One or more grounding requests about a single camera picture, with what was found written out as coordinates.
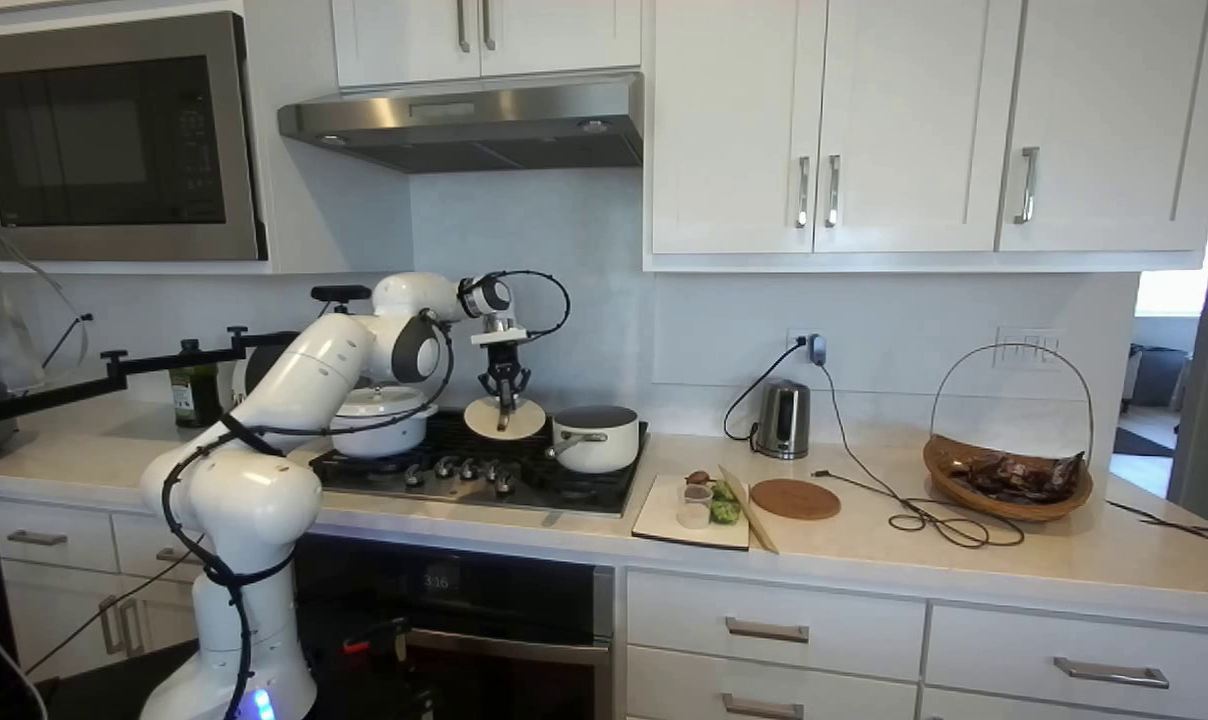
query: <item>range hood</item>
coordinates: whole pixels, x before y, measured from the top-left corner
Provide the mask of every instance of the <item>range hood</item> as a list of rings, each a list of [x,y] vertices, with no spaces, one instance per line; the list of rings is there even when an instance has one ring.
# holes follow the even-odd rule
[[[640,168],[640,76],[399,84],[281,110],[281,133],[405,174]]]

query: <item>countertop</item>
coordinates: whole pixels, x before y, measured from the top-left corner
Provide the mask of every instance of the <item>countertop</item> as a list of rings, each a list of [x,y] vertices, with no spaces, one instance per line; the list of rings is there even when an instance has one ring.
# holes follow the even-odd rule
[[[174,429],[168,409],[129,398],[40,411],[25,419],[20,448],[0,457],[0,499],[148,514],[139,468],[182,441],[187,431]],[[896,492],[930,495],[921,445],[855,451]],[[764,462],[730,441],[651,431],[622,518],[465,507],[327,487],[318,532],[1208,630],[1208,540],[1116,514],[1107,495],[1168,521],[1196,518],[1119,481],[1101,485],[1069,521],[1025,528],[1021,547],[957,547],[933,528],[896,532],[890,528],[896,505],[837,481],[819,481],[842,495],[832,521],[769,518],[779,554],[638,540],[632,524],[644,495],[658,485],[680,485],[694,468],[730,468],[746,485],[771,475],[814,481],[815,468],[866,481],[844,448]]]

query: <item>backsplash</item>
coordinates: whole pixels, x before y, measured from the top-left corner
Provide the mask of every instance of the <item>backsplash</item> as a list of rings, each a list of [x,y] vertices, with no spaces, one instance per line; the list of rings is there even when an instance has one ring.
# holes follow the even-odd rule
[[[644,275],[640,174],[473,174],[413,177],[413,269],[470,275],[488,269],[546,269],[573,291],[565,333],[528,345],[528,398],[565,403],[638,403],[660,431],[716,436],[733,398],[785,352],[792,333],[830,340],[830,374],[855,445],[921,441],[949,365],[1000,333],[1052,337],[1097,400],[1097,457],[1107,457],[1124,384],[1134,275]],[[100,348],[175,352],[182,337],[224,345],[229,323],[294,327],[321,312],[310,295],[326,281],[129,281],[64,275],[67,301],[98,312],[89,368]],[[67,312],[38,275],[4,275],[4,295],[30,312],[49,348]],[[522,320],[555,320],[553,287],[514,281]],[[481,394],[485,358],[458,327],[462,368],[448,403]],[[814,431],[837,441],[830,384],[806,362],[779,377],[814,388]],[[949,384],[941,429],[981,441],[1081,448],[1086,403],[1075,380],[1041,362],[973,358]]]

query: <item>basket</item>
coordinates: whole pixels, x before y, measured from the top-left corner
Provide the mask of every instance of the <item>basket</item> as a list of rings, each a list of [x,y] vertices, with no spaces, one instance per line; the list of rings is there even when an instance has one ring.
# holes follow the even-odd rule
[[[1062,362],[1086,388],[1086,409],[1089,409],[1089,445],[1075,457],[1025,457],[1025,451],[1000,451],[1000,448],[981,448],[981,445],[963,445],[952,436],[941,436],[936,424],[936,403],[949,388],[949,380],[957,377],[960,365],[970,365],[981,352],[998,352],[998,348],[1037,348],[1052,362]],[[924,466],[930,466],[930,481],[941,495],[973,507],[973,514],[988,514],[1000,521],[1017,521],[1017,524],[1048,524],[1048,521],[1064,521],[1069,514],[1075,514],[1089,492],[1091,492],[1091,473],[1089,473],[1089,448],[1091,448],[1091,394],[1086,374],[1041,345],[985,345],[963,352],[949,377],[936,384],[933,398],[933,415],[930,415],[930,441],[924,441]]]

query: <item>stove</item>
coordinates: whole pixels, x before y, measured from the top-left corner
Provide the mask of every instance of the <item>stove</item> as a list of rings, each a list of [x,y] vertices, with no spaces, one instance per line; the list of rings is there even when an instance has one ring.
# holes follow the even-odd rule
[[[435,411],[427,441],[399,457],[342,457],[314,462],[326,487],[371,492],[431,505],[514,505],[514,507],[573,507],[623,514],[623,499],[644,457],[622,473],[567,473],[553,457],[553,431],[528,441],[485,441],[465,429],[462,411]]]

